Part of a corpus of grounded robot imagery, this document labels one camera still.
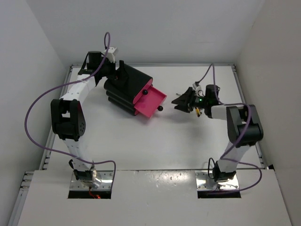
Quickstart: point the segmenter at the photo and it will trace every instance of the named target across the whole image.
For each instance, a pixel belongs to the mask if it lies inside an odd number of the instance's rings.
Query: gray wall
[[[295,226],[301,222],[300,10],[300,0],[266,0],[237,61],[246,99],[262,121],[262,150]]]
[[[27,0],[65,65],[103,50],[135,63],[231,62],[264,0]]]
[[[33,100],[61,84],[65,67],[25,0],[0,2],[0,226],[7,225],[25,170],[39,166],[42,151],[24,132]],[[50,129],[49,94],[34,108],[29,129],[44,144]]]

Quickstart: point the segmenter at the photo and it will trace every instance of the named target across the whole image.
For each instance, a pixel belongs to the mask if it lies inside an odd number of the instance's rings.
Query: metal plate
[[[97,171],[97,177],[100,178],[100,186],[92,188],[91,191],[110,191],[113,179],[113,171]],[[70,191],[88,191],[89,187],[82,184],[79,180],[76,180],[75,175],[72,174],[70,182]]]
[[[225,182],[215,182],[212,175],[212,170],[196,170],[196,180],[197,180],[197,191],[235,191],[239,190],[239,184],[237,176],[235,175],[232,180]]]

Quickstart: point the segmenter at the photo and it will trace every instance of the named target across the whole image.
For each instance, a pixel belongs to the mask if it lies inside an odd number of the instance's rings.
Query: purple cable
[[[108,46],[106,46],[106,37],[108,36]],[[29,113],[30,111],[32,110],[33,106],[37,103],[38,100],[40,100],[43,96],[45,96],[47,93],[50,93],[51,91],[55,90],[55,89],[59,89],[61,87],[64,87],[64,86],[68,86],[68,85],[71,85],[71,84],[75,84],[75,83],[79,83],[79,82],[82,82],[82,81],[86,81],[90,78],[92,78],[94,75],[96,75],[98,73],[98,71],[100,70],[100,68],[102,67],[107,55],[108,55],[108,51],[109,51],[109,47],[110,47],[110,42],[111,42],[111,35],[109,32],[107,32],[105,35],[104,35],[104,44],[105,44],[105,47],[106,47],[106,52],[103,56],[103,59],[101,61],[101,63],[99,64],[98,68],[96,69],[95,72],[93,72],[90,76],[88,76],[87,78],[83,79],[83,80],[79,80],[79,81],[73,81],[73,82],[68,82],[68,83],[65,83],[63,85],[59,85],[59,86],[56,86],[50,90],[47,90],[46,92],[44,92],[43,94],[41,94],[33,103],[32,105],[30,105],[27,113],[26,113],[26,116],[25,116],[25,121],[24,121],[24,128],[25,128],[25,132],[26,132],[26,135],[27,137],[30,139],[31,142],[33,142],[36,146],[42,148],[42,149],[46,149],[46,150],[49,150],[49,151],[52,151],[52,152],[57,152],[57,153],[61,153],[61,154],[65,154],[65,155],[68,155],[70,157],[73,157],[73,158],[77,158],[78,160],[82,161],[82,162],[85,162],[87,164],[93,164],[93,165],[98,165],[98,164],[104,164],[104,163],[108,163],[108,162],[112,162],[114,164],[114,173],[113,173],[113,178],[112,178],[112,184],[111,184],[111,191],[112,191],[112,188],[113,188],[113,182],[114,182],[114,178],[115,178],[115,173],[116,173],[116,163],[115,161],[113,160],[107,160],[107,161],[99,161],[99,162],[90,162],[90,161],[86,161],[84,159],[81,159],[81,158],[78,158],[76,155],[73,155],[73,154],[70,154],[68,152],[63,152],[63,151],[60,151],[60,150],[56,150],[56,149],[52,149],[52,148],[49,148],[49,147],[45,147],[43,145],[40,145],[39,143],[37,143],[29,134],[28,132],[28,128],[27,128],[27,121],[28,121],[28,116],[29,116]]]
[[[234,160],[234,159],[224,158],[224,156],[225,156],[226,154],[228,154],[228,153],[229,153],[229,152],[230,152],[230,151],[231,151],[231,150],[232,150],[232,149],[240,142],[240,140],[242,139],[242,137],[243,137],[244,134],[246,133],[246,130],[248,129],[248,126],[249,126],[250,121],[251,121],[251,114],[252,114],[252,111],[251,111],[250,106],[249,106],[249,105],[246,105],[246,104],[244,104],[244,103],[224,104],[222,101],[220,101],[220,99],[218,98],[217,90],[216,90],[216,86],[215,86],[215,67],[214,67],[214,64],[210,64],[210,66],[209,66],[209,68],[208,68],[206,74],[205,74],[205,75],[201,78],[201,80],[198,81],[198,82],[201,82],[201,81],[206,77],[206,75],[208,74],[208,71],[210,70],[211,66],[212,66],[212,70],[213,70],[214,94],[215,94],[215,98],[217,99],[217,101],[218,101],[221,105],[225,105],[225,106],[231,106],[231,105],[244,105],[244,106],[246,106],[246,107],[248,108],[248,117],[247,117],[246,125],[245,125],[244,129],[242,130],[242,132],[241,132],[241,134],[239,135],[239,137],[237,138],[237,140],[232,144],[232,146],[231,146],[228,150],[226,150],[226,151],[224,152],[224,154],[220,157],[221,160],[227,160],[227,161],[237,162],[237,161]],[[259,170],[259,174],[260,174],[259,179],[258,179],[254,184],[252,184],[252,185],[250,185],[250,186],[248,186],[248,187],[245,187],[245,188],[242,188],[242,189],[238,189],[238,190],[234,190],[234,191],[232,191],[232,192],[216,192],[217,194],[223,194],[223,193],[229,194],[229,193],[233,193],[233,192],[241,192],[241,191],[245,191],[245,190],[250,189],[250,188],[252,188],[252,187],[254,187],[254,186],[256,186],[256,185],[259,184],[259,182],[260,182],[261,179],[262,179],[262,171],[261,171],[261,169],[260,169],[258,166],[254,165],[254,164],[251,164],[251,163],[241,162],[241,161],[239,161],[238,163],[239,163],[239,164],[242,164],[242,165],[252,166],[252,167],[258,169],[258,170]]]

